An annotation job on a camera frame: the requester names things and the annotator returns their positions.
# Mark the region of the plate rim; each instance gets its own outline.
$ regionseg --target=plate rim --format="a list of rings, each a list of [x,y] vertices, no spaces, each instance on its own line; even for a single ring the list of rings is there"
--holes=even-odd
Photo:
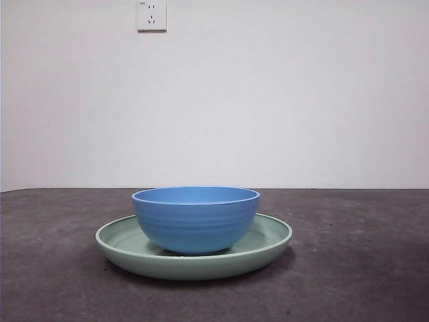
[[[241,256],[246,256],[246,255],[251,255],[251,254],[257,254],[260,252],[266,252],[268,250],[277,248],[278,246],[287,243],[293,235],[293,231],[292,231],[292,227],[290,227],[289,224],[287,224],[285,221],[282,221],[281,219],[269,216],[269,215],[264,215],[262,213],[256,213],[256,216],[260,216],[260,217],[265,217],[266,219],[271,219],[273,221],[276,221],[277,223],[279,223],[280,225],[284,226],[285,228],[288,229],[288,234],[285,238],[283,238],[282,240],[272,244],[272,245],[268,245],[262,248],[258,248],[256,250],[247,250],[245,252],[238,252],[238,253],[234,253],[234,254],[219,254],[219,255],[205,255],[205,256],[161,256],[161,255],[151,255],[151,254],[142,254],[142,253],[137,253],[137,252],[130,252],[127,250],[122,250],[120,248],[116,248],[113,246],[110,246],[109,244],[105,243],[101,238],[100,238],[100,233],[102,232],[102,230],[104,230],[106,227],[113,225],[114,223],[118,222],[118,221],[123,221],[123,220],[127,220],[130,219],[132,217],[136,217],[136,215],[129,215],[126,217],[122,217],[122,218],[118,218],[115,219],[113,221],[110,221],[106,224],[104,224],[103,226],[101,226],[100,228],[97,229],[97,232],[95,233],[95,239],[97,241],[97,243],[102,247],[102,248],[107,248],[108,250],[111,250],[115,253],[120,253],[126,256],[134,256],[134,257],[138,257],[138,258],[150,258],[150,259],[160,259],[160,260],[186,260],[186,261],[192,261],[192,260],[212,260],[213,258],[234,258],[234,257],[241,257]]]

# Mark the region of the concrete floor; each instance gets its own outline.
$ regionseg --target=concrete floor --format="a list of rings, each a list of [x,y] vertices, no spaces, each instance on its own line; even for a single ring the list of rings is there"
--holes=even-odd
[[[1,318],[14,321],[429,321],[429,190],[257,189],[294,229],[273,264],[202,282],[107,261],[94,234],[138,189],[1,193]]]

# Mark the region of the bowl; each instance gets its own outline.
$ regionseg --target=bowl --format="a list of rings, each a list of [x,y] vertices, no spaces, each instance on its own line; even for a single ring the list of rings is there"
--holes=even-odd
[[[259,193],[227,186],[180,186],[132,194],[140,228],[159,247],[207,254],[231,247],[253,223]]]

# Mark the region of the wall socket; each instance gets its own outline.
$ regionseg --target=wall socket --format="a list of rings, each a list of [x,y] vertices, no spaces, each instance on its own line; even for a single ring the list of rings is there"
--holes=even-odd
[[[137,30],[167,31],[167,0],[138,1]]]

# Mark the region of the plate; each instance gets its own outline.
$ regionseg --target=plate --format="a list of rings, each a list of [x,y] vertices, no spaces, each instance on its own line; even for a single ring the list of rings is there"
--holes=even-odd
[[[114,220],[95,234],[105,256],[132,273],[165,280],[210,280],[257,270],[286,248],[292,228],[257,213],[249,231],[231,248],[205,256],[185,256],[158,247],[140,229],[136,216]]]

